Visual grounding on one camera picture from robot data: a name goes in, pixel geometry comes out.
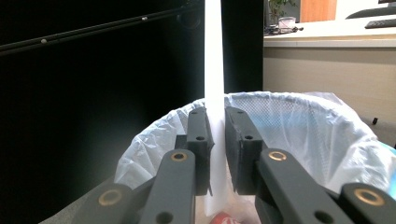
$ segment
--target wall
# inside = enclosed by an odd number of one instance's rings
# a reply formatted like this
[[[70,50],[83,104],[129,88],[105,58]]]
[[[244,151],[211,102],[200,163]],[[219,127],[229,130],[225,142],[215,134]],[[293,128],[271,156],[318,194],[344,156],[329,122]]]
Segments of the wall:
[[[265,48],[265,91],[328,91],[358,114],[396,123],[394,49]]]
[[[335,19],[344,20],[350,14],[363,9],[387,6],[388,4],[378,4],[378,0],[338,0]]]

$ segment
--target white trash bag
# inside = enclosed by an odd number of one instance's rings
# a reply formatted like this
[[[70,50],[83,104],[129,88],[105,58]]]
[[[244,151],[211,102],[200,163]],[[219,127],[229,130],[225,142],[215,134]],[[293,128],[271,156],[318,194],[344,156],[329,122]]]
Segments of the white trash bag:
[[[390,191],[396,156],[334,94],[239,92],[225,94],[224,103],[245,110],[265,144],[287,150],[321,186],[339,193],[345,183],[361,182]],[[177,135],[186,134],[189,112],[201,106],[205,99],[172,110],[135,136],[114,181],[135,189],[154,177]]]

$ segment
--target screw hole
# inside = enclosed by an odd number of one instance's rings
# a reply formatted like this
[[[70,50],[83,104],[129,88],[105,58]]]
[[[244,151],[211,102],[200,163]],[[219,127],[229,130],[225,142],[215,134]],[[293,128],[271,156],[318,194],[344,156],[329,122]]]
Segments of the screw hole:
[[[182,160],[184,158],[183,154],[176,154],[175,159]]]
[[[325,213],[325,212],[321,212],[321,211],[317,211],[315,212],[315,218],[317,220],[319,220],[321,223],[333,223],[334,220],[332,219],[332,217]]]
[[[362,192],[361,196],[363,198],[367,199],[368,201],[374,202],[376,200],[376,197],[373,194],[369,193],[369,192]]]
[[[187,154],[183,152],[176,152],[171,156],[172,161],[184,161],[187,159]]]
[[[168,224],[171,223],[172,220],[173,220],[173,216],[168,212],[162,212],[158,214],[156,217],[156,221],[158,224]]]

